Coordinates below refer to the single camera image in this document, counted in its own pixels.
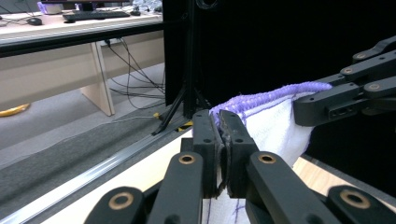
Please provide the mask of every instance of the black backdrop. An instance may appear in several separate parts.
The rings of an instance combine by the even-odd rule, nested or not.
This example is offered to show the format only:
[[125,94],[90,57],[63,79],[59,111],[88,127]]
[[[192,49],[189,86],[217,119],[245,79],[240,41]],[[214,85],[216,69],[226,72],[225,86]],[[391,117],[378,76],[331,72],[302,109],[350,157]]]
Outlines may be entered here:
[[[163,1],[165,18],[180,17],[185,1],[169,2]],[[196,87],[212,105],[336,74],[351,64],[353,54],[396,35],[396,13],[383,1],[222,3],[217,11],[199,10]],[[172,32],[165,34],[168,103],[181,86],[185,50],[182,30]],[[394,113],[358,115],[318,126],[307,154],[396,197],[396,164],[390,156],[396,148],[395,121]]]

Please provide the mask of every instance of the desk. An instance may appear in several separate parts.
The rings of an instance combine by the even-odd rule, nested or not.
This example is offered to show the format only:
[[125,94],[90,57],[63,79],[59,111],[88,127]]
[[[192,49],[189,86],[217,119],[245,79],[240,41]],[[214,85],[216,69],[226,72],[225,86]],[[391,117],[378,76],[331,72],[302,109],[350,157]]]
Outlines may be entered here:
[[[151,154],[128,170],[107,181],[81,199],[67,206],[64,210],[50,217],[43,223],[83,223],[99,199],[112,189],[118,187],[135,187],[142,191],[148,189],[163,179],[166,168],[172,156],[180,151],[181,138],[191,137],[191,131],[184,133],[165,147]],[[315,191],[327,195],[328,189],[336,185],[351,185],[344,179],[323,170],[313,163],[299,159],[293,166],[293,171]]]
[[[0,24],[26,16],[3,15]],[[44,25],[0,27],[0,111],[81,88],[107,115],[113,115],[106,81],[127,74],[128,66],[99,44],[107,37],[124,37],[142,68],[164,62],[163,32],[158,26],[162,15],[76,23],[64,23],[62,15],[39,18]],[[127,58],[122,45],[112,48]]]

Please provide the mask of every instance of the computer monitor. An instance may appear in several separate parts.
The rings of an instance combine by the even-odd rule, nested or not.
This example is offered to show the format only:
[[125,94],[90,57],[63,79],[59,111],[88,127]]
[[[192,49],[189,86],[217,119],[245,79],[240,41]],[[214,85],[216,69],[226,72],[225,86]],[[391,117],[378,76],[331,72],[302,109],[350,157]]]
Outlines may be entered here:
[[97,4],[101,3],[125,3],[133,2],[132,0],[41,0],[42,4],[80,4],[78,10],[93,11]]

